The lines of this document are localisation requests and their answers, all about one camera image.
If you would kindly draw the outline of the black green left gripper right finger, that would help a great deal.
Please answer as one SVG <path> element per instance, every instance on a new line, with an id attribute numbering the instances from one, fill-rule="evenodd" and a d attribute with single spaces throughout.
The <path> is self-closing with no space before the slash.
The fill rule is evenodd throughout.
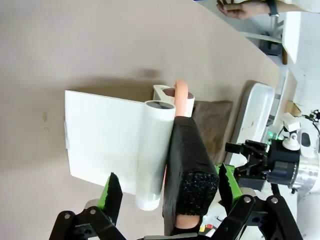
<path id="1" fill-rule="evenodd" d="M 218 191 L 226 217 L 205 240 L 240 240 L 248 227 L 258 228 L 265 240 L 302 240 L 285 198 L 274 193 L 265 200 L 244 194 L 234 177 L 234 167 L 220 164 Z"/>

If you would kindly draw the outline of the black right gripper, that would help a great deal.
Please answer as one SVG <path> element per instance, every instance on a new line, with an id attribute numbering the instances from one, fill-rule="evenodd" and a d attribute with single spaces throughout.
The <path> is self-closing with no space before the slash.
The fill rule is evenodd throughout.
<path id="1" fill-rule="evenodd" d="M 283 146 L 283 140 L 278 139 L 271 140 L 268 153 L 267 147 L 265 143 L 252 140 L 225 144 L 225 163 L 246 163 L 234 170 L 239 187 L 263 187 L 266 180 L 284 186 L 293 183 L 300 150 L 289 150 Z"/>

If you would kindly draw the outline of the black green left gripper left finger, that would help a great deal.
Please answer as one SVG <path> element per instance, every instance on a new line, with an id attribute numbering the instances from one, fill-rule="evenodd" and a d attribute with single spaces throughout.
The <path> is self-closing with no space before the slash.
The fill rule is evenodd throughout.
<path id="1" fill-rule="evenodd" d="M 79 214 L 65 210 L 58 214 L 52 228 L 51 240 L 124 240 L 116 223 L 123 192 L 118 177 L 112 172 L 97 203 Z"/>

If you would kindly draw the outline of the person's left hand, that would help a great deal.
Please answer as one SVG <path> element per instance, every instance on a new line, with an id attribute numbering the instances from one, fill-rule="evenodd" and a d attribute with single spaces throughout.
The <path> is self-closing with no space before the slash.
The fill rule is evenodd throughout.
<path id="1" fill-rule="evenodd" d="M 244 20 L 257 15 L 269 14 L 268 4 L 262 0 L 247 0 L 240 3 L 227 3 L 226 0 L 217 0 L 218 10 L 226 17 Z"/>

